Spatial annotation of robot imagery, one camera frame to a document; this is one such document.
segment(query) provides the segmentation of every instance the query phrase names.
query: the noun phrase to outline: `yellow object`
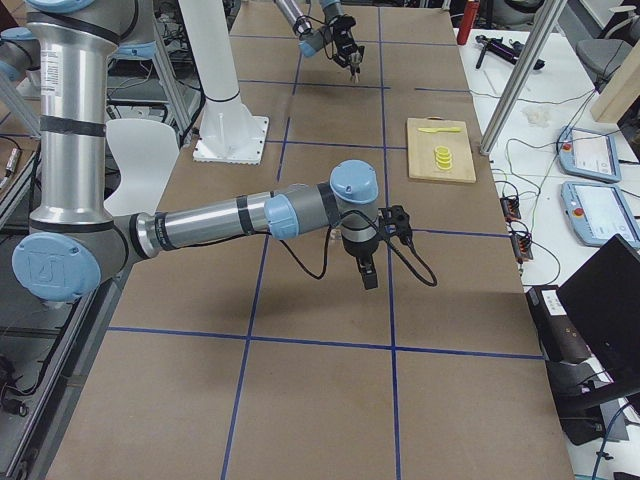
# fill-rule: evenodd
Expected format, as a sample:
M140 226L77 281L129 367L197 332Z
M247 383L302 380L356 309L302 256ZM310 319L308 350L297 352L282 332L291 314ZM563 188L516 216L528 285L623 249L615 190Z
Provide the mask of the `yellow object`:
M436 154L436 165L440 170L451 170L453 167L453 155L449 148L438 145L434 152Z
M462 131L462 128L460 127L435 127L435 128L422 127L422 128L418 128L418 131L423 133L440 133L440 132L460 133Z
M460 133L436 132L425 135L420 129L459 128ZM436 182L475 183L476 173L469 145L467 125L453 120L409 118L407 120L409 178ZM438 160L437 147L446 147L450 158Z

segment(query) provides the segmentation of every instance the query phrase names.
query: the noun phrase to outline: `red cylinder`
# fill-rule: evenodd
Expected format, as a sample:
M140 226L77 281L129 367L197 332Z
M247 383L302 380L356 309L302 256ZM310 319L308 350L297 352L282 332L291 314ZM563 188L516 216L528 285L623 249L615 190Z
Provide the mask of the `red cylinder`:
M478 15L478 8L480 2L478 0L469 0L464 7L464 15L462 16L462 22L458 29L458 45L465 45L469 38L469 32L473 28L473 24L476 23L476 16Z

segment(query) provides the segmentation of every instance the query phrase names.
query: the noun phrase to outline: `yellow stack of discs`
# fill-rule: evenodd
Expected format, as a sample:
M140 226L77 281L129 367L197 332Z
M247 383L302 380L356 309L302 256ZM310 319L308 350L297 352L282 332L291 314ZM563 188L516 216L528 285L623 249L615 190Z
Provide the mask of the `yellow stack of discs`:
M440 170L451 170L453 167L453 155L448 147L438 145L435 148L436 165Z

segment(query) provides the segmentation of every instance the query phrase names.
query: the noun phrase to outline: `printed label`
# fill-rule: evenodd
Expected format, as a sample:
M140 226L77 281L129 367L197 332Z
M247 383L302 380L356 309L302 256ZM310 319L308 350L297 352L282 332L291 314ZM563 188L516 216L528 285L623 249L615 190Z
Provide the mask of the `printed label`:
M555 290L543 290L542 298L544 299L544 304L547 306L547 310L549 310L551 316L557 317L567 314L560 303L560 299L558 298L558 294Z
M42 95L62 96L60 74L62 73L62 52L42 50Z

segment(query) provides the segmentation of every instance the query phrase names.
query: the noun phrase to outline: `table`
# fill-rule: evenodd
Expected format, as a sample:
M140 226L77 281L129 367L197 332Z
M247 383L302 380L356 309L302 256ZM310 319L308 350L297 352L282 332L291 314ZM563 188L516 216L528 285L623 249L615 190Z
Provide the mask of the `table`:
M505 43L507 40L517 40L524 43L528 33L474 30L469 37L469 43L460 47L460 56L469 82L469 88L472 92L476 92L474 93L474 105L478 121L484 129L498 100L479 94L500 95L501 88L503 88L512 71L512 66L498 57L487 54L482 68L477 70L475 65L480 53L480 47L473 39L480 34L487 37L504 37ZM541 58L547 62L546 66L529 77L520 98L538 102L563 102L589 92L593 88L591 80L571 49L569 42L560 34L554 33L550 36ZM495 169L494 177L496 180L507 180L513 183L521 192L534 189L533 185L528 182L542 185L537 207L535 207L533 195L523 195L521 202L523 222L529 227L534 225L534 240L540 245L546 246L557 256L561 269L558 273L558 265L553 257L539 246L534 245L533 254L535 259L524 266L522 275L524 285L549 282L562 284L597 251L597 248L580 244L568 224L564 213L564 205L560 199L560 188L565 181L580 179L566 175L560 170L557 162L554 161L554 147L547 146L542 149L532 149L523 143L511 141L509 143L510 166L506 155L507 142L511 138L520 139L536 146L555 142L560 131L568 124L588 97L589 95L584 95L561 105L517 102L505 129L498 139L496 147L491 152L491 161ZM601 124L593 120L589 108L596 99L597 93L587 102L584 114L578 117L577 126L603 133L618 130L617 125ZM550 115L548 125L531 125L526 116L527 111L542 114L544 110L547 110ZM621 165L623 180L620 182L620 187L631 192L640 193L640 166L637 163L638 160L621 133L615 133L614 137L619 158L636 162L634 164ZM521 178L510 173L503 173L512 171ZM502 191L503 186L504 184L497 184L499 192ZM508 186L505 187L505 191L507 194L513 193L513 190ZM625 198L633 213L640 214L640 200L631 195L625 195ZM590 360L590 362L592 362L594 371L602 370L595 359ZM632 420L638 421L637 416L632 412L627 415ZM640 474L640 465L637 462L637 459L640 458L640 428L629 426L628 431L630 435L629 442L610 443L607 445L607 452L611 453L615 460L601 462L599 477L612 478L614 471ZM599 446L600 440L589 442L581 447L576 447L567 441L567 448L576 473L591 475L595 462L594 452Z
M448 16L348 11L358 86L302 60L273 5L243 5L232 43L244 102L270 117L262 163L195 163L192 146L160 208L324 181L358 157L412 214L440 285L381 249L365 292L338 242L316 283L257 236L142 263L49 478L572 478L489 163L474 154L474 185L406 174L407 117L465 120L479 144ZM323 237L291 242L311 268Z

